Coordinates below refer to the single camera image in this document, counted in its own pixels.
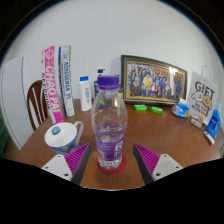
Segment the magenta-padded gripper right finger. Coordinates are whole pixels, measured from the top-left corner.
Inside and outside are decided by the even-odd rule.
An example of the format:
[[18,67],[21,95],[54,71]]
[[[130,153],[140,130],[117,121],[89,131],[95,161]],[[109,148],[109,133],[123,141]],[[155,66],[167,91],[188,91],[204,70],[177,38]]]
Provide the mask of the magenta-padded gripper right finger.
[[133,145],[133,154],[145,185],[182,169],[168,154],[159,155],[139,144]]

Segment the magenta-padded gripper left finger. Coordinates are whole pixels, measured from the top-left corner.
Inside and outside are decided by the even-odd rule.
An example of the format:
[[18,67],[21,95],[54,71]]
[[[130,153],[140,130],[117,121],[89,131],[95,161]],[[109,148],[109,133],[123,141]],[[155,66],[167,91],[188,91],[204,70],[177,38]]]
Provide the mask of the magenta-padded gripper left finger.
[[90,154],[91,145],[85,144],[66,155],[57,154],[42,169],[79,185]]

